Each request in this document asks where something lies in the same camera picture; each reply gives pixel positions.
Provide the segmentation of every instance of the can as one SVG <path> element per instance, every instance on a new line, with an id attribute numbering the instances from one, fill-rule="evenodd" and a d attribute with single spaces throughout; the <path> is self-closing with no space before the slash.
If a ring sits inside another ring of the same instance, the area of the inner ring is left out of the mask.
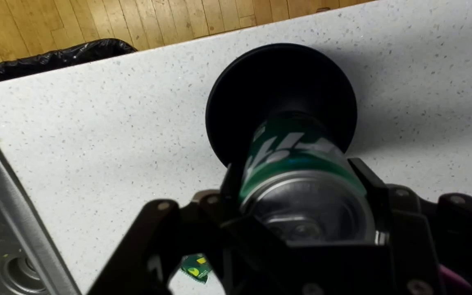
<path id="1" fill-rule="evenodd" d="M 291 246 L 372 243 L 365 189 L 314 118 L 272 115 L 254 133 L 240 208 Z"/>

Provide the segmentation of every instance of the black bag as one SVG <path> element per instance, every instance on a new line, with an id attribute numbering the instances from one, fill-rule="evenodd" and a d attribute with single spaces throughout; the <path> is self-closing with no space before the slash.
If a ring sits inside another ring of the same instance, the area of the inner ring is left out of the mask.
<path id="1" fill-rule="evenodd" d="M 136 48 L 119 39 L 96 39 L 60 51 L 0 62 L 0 82 L 98 59 L 122 56 L 134 51 Z"/>

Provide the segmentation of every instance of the white countertop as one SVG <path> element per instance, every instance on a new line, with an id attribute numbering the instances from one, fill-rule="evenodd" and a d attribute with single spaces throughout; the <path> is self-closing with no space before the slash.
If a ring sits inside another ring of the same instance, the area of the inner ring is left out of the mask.
<path id="1" fill-rule="evenodd" d="M 268 43 L 313 46 L 344 69 L 358 102 L 349 154 L 385 182 L 431 200 L 472 194 L 467 0 L 367 3 L 3 82 L 0 146 L 81 292 L 145 202 L 185 205 L 219 185 L 208 92 L 234 57 Z"/>

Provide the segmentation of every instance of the can label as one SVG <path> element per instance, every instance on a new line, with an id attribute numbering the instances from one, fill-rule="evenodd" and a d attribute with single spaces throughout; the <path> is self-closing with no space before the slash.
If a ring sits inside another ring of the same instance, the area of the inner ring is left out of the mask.
<path id="1" fill-rule="evenodd" d="M 293 171 L 329 172 L 363 192 L 344 154 L 317 121 L 281 113 L 263 121 L 254 135 L 239 200 L 252 197 L 268 179 Z"/>

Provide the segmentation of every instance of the wooden floor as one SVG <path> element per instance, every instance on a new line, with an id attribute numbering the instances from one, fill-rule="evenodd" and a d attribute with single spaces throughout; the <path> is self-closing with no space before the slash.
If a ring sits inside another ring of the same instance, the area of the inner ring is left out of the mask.
<path id="1" fill-rule="evenodd" d="M 119 38 L 137 49 L 367 0 L 0 0 L 0 61 Z"/>

